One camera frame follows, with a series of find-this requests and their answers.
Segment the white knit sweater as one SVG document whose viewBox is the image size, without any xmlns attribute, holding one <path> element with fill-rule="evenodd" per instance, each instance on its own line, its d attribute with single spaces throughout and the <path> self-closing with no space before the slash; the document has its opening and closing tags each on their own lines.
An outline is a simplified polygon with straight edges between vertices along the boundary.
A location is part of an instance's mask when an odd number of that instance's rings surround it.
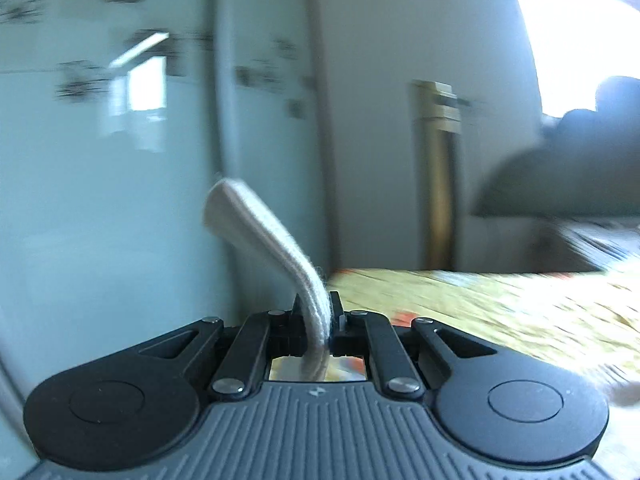
<svg viewBox="0 0 640 480">
<path fill-rule="evenodd" d="M 292 283 L 302 300 L 307 338 L 299 377 L 322 382 L 330 359 L 332 302 L 294 237 L 245 182 L 230 178 L 220 179 L 209 190 L 203 224 L 234 247 L 269 262 Z"/>
</svg>

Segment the gold tower fan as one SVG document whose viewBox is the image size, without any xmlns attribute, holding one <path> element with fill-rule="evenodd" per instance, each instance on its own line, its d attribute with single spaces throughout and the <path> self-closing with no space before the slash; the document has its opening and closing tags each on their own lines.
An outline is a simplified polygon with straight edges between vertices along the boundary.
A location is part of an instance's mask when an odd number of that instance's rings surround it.
<svg viewBox="0 0 640 480">
<path fill-rule="evenodd" d="M 414 140 L 424 268 L 456 268 L 461 114 L 449 84 L 415 80 Z"/>
</svg>

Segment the yellow floral bed quilt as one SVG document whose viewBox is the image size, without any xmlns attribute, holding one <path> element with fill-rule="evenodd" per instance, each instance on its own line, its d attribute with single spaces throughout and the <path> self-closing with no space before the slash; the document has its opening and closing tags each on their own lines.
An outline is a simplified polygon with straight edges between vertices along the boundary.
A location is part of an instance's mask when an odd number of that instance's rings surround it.
<svg viewBox="0 0 640 480">
<path fill-rule="evenodd" d="M 409 326 L 434 318 L 591 380 L 620 408 L 639 405 L 639 284 L 630 271 L 474 274 L 341 270 L 345 310 Z"/>
</svg>

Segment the patterned pillow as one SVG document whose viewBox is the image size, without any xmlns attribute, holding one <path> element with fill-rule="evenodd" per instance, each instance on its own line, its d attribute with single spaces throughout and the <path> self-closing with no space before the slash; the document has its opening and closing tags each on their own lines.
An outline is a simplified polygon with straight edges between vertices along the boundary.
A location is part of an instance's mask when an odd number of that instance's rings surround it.
<svg viewBox="0 0 640 480">
<path fill-rule="evenodd" d="M 639 225 L 614 220 L 563 221 L 555 226 L 570 251 L 598 270 L 639 263 Z"/>
</svg>

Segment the grey upholstered headboard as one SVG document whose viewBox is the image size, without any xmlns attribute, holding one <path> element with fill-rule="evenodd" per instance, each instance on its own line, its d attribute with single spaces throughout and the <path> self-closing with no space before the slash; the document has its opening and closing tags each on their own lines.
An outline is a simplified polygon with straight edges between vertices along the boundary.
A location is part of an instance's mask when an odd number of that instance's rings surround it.
<svg viewBox="0 0 640 480">
<path fill-rule="evenodd" d="M 488 179 L 479 217 L 602 218 L 639 214 L 639 81 L 615 76 L 594 110 L 570 110 L 544 142 Z"/>
</svg>

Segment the window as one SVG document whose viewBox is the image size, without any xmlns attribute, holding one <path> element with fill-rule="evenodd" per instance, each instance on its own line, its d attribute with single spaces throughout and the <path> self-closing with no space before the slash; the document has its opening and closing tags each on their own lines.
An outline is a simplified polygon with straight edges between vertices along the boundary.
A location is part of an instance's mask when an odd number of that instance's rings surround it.
<svg viewBox="0 0 640 480">
<path fill-rule="evenodd" d="M 516 0 L 542 112 L 594 110 L 600 84 L 639 77 L 639 0 Z"/>
</svg>

